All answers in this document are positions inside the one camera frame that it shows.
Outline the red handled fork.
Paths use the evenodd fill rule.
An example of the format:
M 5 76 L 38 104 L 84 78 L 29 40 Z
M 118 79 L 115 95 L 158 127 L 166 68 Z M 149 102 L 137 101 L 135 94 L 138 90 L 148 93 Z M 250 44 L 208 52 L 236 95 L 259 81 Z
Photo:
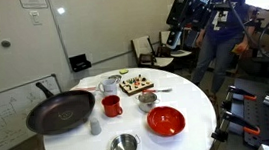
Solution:
M 172 91 L 172 88 L 169 88 L 169 89 L 159 89 L 159 90 L 156 90 L 156 89 L 142 90 L 143 93 L 150 93 L 150 92 L 153 92 L 153 93 L 159 93 L 159 92 L 169 93 L 171 91 Z

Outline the steel pot lid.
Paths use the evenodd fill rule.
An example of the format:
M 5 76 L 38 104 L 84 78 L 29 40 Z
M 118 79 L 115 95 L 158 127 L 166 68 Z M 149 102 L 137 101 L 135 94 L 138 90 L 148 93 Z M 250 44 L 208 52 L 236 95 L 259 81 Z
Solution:
M 155 93 L 152 93 L 152 92 L 140 94 L 138 97 L 138 100 L 142 103 L 155 102 L 157 100 L 157 95 Z

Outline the small steel pot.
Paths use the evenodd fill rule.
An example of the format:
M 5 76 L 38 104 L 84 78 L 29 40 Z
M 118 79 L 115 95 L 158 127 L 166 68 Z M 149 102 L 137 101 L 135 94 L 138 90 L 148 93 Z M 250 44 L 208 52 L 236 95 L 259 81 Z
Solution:
M 150 103 L 142 103 L 138 100 L 138 107 L 141 111 L 148 113 L 149 111 L 152 110 L 152 108 L 154 108 L 158 103 L 160 102 L 160 99 L 157 98 L 157 100 L 155 102 L 150 102 Z

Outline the empty steel pot front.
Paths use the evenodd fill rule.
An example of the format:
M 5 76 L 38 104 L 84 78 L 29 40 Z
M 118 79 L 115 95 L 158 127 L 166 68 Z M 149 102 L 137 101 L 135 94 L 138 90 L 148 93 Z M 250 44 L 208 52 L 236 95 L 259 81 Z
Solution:
M 123 133 L 111 141 L 107 150 L 137 150 L 140 138 L 137 134 Z

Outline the yellow green sponge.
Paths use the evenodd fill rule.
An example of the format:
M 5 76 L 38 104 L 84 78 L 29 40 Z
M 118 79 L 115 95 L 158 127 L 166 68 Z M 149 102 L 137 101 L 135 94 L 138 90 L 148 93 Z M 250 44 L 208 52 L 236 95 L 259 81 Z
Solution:
M 120 74 L 127 74 L 128 72 L 129 72 L 128 69 L 120 69 L 119 70 Z

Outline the round steel tin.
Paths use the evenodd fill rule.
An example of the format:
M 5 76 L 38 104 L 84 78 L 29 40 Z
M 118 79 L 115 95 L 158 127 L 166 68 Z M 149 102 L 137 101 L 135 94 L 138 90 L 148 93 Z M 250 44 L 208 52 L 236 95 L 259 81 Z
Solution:
M 109 79 L 114 79 L 117 83 L 121 81 L 121 75 L 110 75 Z

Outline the white ceramic mug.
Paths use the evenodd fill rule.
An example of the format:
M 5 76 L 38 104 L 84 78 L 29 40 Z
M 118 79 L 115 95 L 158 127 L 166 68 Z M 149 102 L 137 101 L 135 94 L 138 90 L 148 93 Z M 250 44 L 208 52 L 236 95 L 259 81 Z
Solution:
M 112 96 L 117 94 L 117 85 L 116 80 L 106 79 L 102 80 L 101 83 L 98 84 L 99 91 L 102 92 L 104 96 Z

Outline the red enamel mug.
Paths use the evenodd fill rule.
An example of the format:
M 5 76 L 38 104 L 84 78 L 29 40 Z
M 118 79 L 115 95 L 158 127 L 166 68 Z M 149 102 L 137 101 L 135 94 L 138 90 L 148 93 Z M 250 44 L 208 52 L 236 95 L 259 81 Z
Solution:
M 115 117 L 121 115 L 123 112 L 122 107 L 119 104 L 120 98 L 117 95 L 106 96 L 102 99 L 102 106 L 104 107 L 104 113 L 108 117 Z

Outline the white cloth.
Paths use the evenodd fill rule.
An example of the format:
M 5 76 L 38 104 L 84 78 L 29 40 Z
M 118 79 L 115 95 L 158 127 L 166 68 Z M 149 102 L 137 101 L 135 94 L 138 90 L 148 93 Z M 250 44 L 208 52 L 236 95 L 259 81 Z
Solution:
M 72 88 L 73 90 L 86 90 L 93 95 L 100 94 L 99 84 L 101 81 L 105 80 L 105 77 L 91 76 L 87 78 L 82 78 L 77 85 Z

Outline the red bowl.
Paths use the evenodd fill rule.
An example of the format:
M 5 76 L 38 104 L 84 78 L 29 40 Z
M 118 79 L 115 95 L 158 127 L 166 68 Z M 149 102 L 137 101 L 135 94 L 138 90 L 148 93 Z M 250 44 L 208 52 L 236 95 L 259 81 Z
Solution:
M 183 114 L 175 108 L 167 106 L 153 108 L 148 113 L 146 122 L 154 133 L 166 137 L 179 134 L 186 125 Z

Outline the black frying pan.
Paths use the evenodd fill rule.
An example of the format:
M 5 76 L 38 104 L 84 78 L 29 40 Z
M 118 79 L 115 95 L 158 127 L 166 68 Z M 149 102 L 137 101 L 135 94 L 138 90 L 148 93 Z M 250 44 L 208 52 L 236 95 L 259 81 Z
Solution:
M 53 94 L 40 82 L 36 87 L 46 99 L 27 115 L 26 126 L 34 133 L 56 135 L 84 124 L 93 111 L 95 96 L 86 90 Z

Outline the person in blue shirt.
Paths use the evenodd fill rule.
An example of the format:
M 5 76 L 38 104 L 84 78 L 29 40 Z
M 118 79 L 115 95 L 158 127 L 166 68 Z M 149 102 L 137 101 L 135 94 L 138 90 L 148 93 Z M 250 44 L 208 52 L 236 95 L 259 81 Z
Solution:
M 209 97 L 215 98 L 223 85 L 227 67 L 234 57 L 233 49 L 242 53 L 249 44 L 247 35 L 240 22 L 254 17 L 253 7 L 245 0 L 213 0 L 216 4 L 230 1 L 237 15 L 232 11 L 213 11 L 208 25 L 200 30 L 196 45 L 200 48 L 198 63 L 191 79 L 199 85 L 212 60 L 215 60 L 214 76 L 209 90 Z

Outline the leaning whiteboard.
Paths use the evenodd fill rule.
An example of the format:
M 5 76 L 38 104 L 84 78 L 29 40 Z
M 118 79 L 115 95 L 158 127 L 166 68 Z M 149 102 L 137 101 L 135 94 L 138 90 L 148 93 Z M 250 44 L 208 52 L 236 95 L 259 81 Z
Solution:
M 0 150 L 9 150 L 35 135 L 27 128 L 26 117 L 45 100 L 45 94 L 36 86 L 38 82 L 53 94 L 61 92 L 55 74 L 0 92 Z

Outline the wooden switch busy board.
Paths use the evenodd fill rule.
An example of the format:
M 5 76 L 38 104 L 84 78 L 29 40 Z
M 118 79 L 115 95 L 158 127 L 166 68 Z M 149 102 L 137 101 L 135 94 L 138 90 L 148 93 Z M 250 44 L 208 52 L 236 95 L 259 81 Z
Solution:
M 143 90 L 150 89 L 154 83 L 148 80 L 143 75 L 139 74 L 137 77 L 128 80 L 122 80 L 119 83 L 120 89 L 128 96 L 140 93 Z

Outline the black wall tray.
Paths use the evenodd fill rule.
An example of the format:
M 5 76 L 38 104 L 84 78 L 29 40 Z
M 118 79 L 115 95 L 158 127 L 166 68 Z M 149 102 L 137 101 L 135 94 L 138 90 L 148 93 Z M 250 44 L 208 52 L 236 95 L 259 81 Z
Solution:
M 72 56 L 70 58 L 71 69 L 75 72 L 80 72 L 91 67 L 91 62 L 86 58 L 85 54 Z

